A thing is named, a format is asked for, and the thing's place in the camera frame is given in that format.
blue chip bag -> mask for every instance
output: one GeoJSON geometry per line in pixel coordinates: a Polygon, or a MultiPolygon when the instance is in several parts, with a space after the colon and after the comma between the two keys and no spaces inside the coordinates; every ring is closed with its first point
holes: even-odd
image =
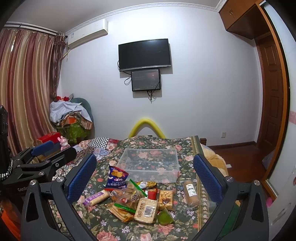
{"type": "Polygon", "coordinates": [[[109,166],[109,168],[110,174],[104,189],[106,191],[113,191],[114,189],[125,189],[125,180],[128,177],[128,173],[118,167],[109,166]]]}

curtain rod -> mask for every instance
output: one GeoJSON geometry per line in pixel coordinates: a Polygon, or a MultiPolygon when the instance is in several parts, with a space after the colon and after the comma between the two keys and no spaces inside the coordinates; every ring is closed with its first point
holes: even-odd
{"type": "Polygon", "coordinates": [[[44,28],[44,27],[40,27],[37,25],[33,25],[33,24],[29,24],[29,23],[20,23],[20,22],[8,21],[8,22],[6,22],[4,27],[6,27],[6,28],[24,28],[24,29],[28,29],[28,30],[35,30],[35,31],[50,34],[53,36],[56,36],[58,33],[57,31],[51,30],[49,28],[44,28]]]}

metal screw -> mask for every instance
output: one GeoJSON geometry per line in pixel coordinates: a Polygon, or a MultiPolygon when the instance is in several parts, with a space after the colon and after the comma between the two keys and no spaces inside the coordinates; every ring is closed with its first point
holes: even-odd
{"type": "Polygon", "coordinates": [[[231,176],[226,176],[225,178],[226,178],[226,181],[227,181],[227,182],[229,182],[229,183],[233,182],[233,177],[231,177],[231,176]]]}
{"type": "Polygon", "coordinates": [[[57,182],[60,183],[64,180],[64,177],[63,176],[59,176],[57,177],[57,182]]]}
{"type": "Polygon", "coordinates": [[[258,180],[254,180],[254,184],[255,184],[256,186],[259,186],[259,185],[260,185],[260,182],[259,182],[258,180]]]}
{"type": "Polygon", "coordinates": [[[30,181],[30,185],[33,186],[33,185],[36,184],[36,182],[37,182],[37,181],[36,181],[35,179],[33,179],[32,181],[30,181]]]}

bed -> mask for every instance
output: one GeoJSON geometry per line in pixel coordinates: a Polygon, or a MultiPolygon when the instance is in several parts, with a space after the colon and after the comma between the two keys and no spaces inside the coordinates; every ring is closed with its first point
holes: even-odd
{"type": "MultiPolygon", "coordinates": [[[[80,144],[81,151],[71,163],[59,169],[59,175],[65,176],[73,166],[79,164],[86,153],[94,152],[96,148],[105,150],[103,155],[97,156],[98,162],[89,183],[83,191],[80,199],[73,203],[79,216],[85,222],[91,232],[99,241],[174,241],[187,239],[191,240],[209,219],[215,209],[215,203],[209,199],[205,188],[200,182],[193,169],[193,157],[198,153],[203,153],[208,161],[219,168],[226,176],[227,168],[222,157],[215,154],[211,149],[200,144],[198,136],[181,139],[162,139],[150,136],[135,136],[122,141],[98,137],[84,141],[80,144]],[[178,153],[180,173],[176,183],[158,183],[159,189],[174,190],[174,211],[170,211],[175,220],[175,224],[162,226],[160,224],[140,224],[135,221],[123,223],[106,210],[105,203],[110,200],[85,208],[82,204],[85,198],[101,191],[108,178],[109,165],[116,165],[125,148],[137,149],[165,149],[175,148],[178,153]],[[196,183],[197,192],[201,203],[197,209],[188,209],[184,198],[184,192],[180,181],[190,178],[196,183]]],[[[50,202],[53,214],[57,223],[60,223],[61,231],[67,233],[59,212],[53,201],[50,202]]]]}

blue gripper pad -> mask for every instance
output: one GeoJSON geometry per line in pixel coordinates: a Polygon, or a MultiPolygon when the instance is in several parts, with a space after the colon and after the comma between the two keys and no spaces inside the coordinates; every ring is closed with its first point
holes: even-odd
{"type": "Polygon", "coordinates": [[[193,158],[193,167],[211,200],[219,204],[223,199],[222,187],[199,155],[193,158]]]}
{"type": "Polygon", "coordinates": [[[32,149],[31,155],[32,156],[39,156],[51,149],[54,148],[54,143],[52,141],[47,141],[45,143],[40,144],[32,149]]]}
{"type": "Polygon", "coordinates": [[[78,201],[95,169],[96,156],[91,154],[68,186],[67,200],[70,203],[78,201]]]}

